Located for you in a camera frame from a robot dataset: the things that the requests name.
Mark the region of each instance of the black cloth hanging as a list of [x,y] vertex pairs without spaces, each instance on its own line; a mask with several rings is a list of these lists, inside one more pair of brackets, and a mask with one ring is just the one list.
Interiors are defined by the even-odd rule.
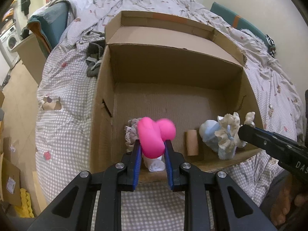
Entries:
[[30,4],[31,4],[31,1],[30,0],[21,0],[20,3],[21,3],[21,11],[27,17],[29,15],[29,7],[30,7]]

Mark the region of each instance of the bedsheet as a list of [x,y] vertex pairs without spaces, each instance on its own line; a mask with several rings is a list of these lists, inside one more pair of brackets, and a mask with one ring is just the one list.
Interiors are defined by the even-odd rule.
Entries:
[[[257,38],[234,29],[195,0],[53,0],[50,5],[61,1],[70,3],[75,19],[50,53],[37,92],[42,107],[36,124],[36,168],[48,203],[79,172],[89,169],[96,79],[86,76],[86,50],[90,41],[101,39],[99,32],[104,32],[105,25],[121,10],[173,14],[221,31],[247,57],[244,71],[256,96],[264,129],[293,140],[297,136],[303,138],[303,105],[279,62]],[[282,168],[262,151],[225,171],[260,205]],[[146,183],[137,188],[134,194],[122,194],[125,230],[180,230],[179,226],[169,226],[176,222],[182,227],[183,215],[172,211],[182,204],[177,194],[168,194],[167,188],[159,183],[155,190],[150,190]],[[161,195],[168,195],[168,201],[164,202]],[[144,204],[147,200],[156,205]]]

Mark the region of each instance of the hand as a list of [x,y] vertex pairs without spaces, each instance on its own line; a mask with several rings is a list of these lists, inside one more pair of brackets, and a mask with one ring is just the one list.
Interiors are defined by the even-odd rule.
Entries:
[[275,226],[285,223],[286,215],[289,213],[291,203],[297,207],[303,206],[308,201],[308,190],[293,175],[288,175],[283,188],[280,190],[275,203],[272,206],[270,217]]

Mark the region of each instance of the washing machine door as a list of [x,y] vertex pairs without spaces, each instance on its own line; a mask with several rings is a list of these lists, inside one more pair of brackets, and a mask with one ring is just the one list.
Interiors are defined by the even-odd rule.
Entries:
[[18,44],[18,38],[17,35],[12,34],[7,39],[7,49],[9,52],[12,52],[12,49]]

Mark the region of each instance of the blue gripper pad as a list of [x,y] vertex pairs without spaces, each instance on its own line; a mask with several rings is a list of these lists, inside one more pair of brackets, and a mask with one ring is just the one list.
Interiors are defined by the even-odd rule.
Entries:
[[133,177],[133,190],[136,189],[139,179],[140,167],[141,167],[141,160],[142,160],[142,151],[141,146],[138,146],[135,165],[134,165],[134,177]]
[[172,165],[171,165],[171,162],[170,162],[170,157],[169,157],[168,149],[166,147],[166,143],[165,143],[165,163],[166,163],[168,185],[170,187],[170,190],[173,190],[173,188],[174,188],[173,169],[172,169]]

